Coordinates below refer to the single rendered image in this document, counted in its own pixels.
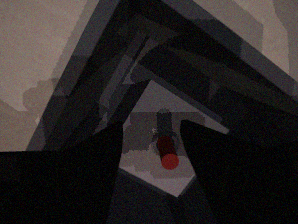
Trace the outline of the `dark red peg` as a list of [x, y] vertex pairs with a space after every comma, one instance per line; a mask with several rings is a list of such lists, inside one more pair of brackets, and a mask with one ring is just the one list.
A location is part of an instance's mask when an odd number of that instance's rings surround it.
[[179, 158], [169, 136], [158, 139], [158, 148], [162, 166], [167, 170], [173, 170], [179, 165]]

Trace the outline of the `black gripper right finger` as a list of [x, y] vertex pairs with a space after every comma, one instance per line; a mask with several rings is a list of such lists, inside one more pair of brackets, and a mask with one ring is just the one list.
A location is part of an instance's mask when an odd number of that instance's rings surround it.
[[279, 224], [298, 187], [298, 141], [263, 147], [190, 120], [180, 134], [217, 224]]

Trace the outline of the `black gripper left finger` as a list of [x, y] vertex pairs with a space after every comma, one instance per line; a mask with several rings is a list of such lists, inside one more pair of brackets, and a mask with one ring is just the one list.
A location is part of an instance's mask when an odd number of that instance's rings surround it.
[[106, 224], [122, 143], [116, 121], [62, 153], [0, 152], [0, 210], [43, 208], [53, 224]]

